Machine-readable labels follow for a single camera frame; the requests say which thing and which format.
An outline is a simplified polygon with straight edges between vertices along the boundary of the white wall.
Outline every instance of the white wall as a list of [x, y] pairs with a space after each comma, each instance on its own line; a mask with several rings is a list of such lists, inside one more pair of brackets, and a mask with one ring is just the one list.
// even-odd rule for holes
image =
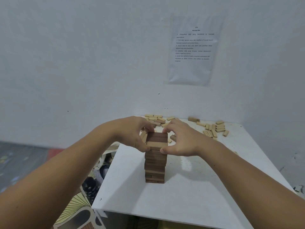
[[[1, 0], [0, 140], [64, 148], [110, 119], [193, 115], [242, 122], [280, 168], [305, 144], [304, 8], [304, 0]], [[209, 86], [163, 84], [170, 14], [223, 9]]]

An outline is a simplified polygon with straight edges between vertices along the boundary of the instruction sheet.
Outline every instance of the instruction sheet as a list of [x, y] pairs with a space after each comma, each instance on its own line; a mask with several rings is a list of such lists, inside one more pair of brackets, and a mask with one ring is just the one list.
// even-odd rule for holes
[[166, 83], [209, 82], [224, 16], [172, 18]]

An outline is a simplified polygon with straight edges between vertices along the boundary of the stacked block tower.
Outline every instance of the stacked block tower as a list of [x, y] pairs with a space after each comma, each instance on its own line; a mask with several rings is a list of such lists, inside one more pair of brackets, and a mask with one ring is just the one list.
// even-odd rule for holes
[[160, 149], [167, 146], [167, 133], [149, 132], [146, 144], [150, 151], [145, 153], [145, 180], [149, 183], [164, 183], [167, 154], [162, 154]]

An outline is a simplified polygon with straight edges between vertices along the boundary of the person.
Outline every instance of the person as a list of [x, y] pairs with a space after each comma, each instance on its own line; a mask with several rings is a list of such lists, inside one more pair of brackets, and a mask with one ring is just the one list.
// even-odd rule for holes
[[[154, 131], [142, 117], [106, 122], [0, 194], [0, 228], [51, 228], [101, 154], [115, 141], [149, 151], [139, 131]], [[199, 156], [215, 171], [257, 229], [305, 228], [305, 200], [187, 123], [173, 119], [177, 143], [164, 154]]]

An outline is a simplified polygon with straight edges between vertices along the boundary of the paper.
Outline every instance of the paper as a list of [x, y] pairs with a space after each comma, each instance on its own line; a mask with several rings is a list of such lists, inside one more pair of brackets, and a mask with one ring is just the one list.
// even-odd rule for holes
[[224, 16], [173, 18], [165, 83], [208, 83]]

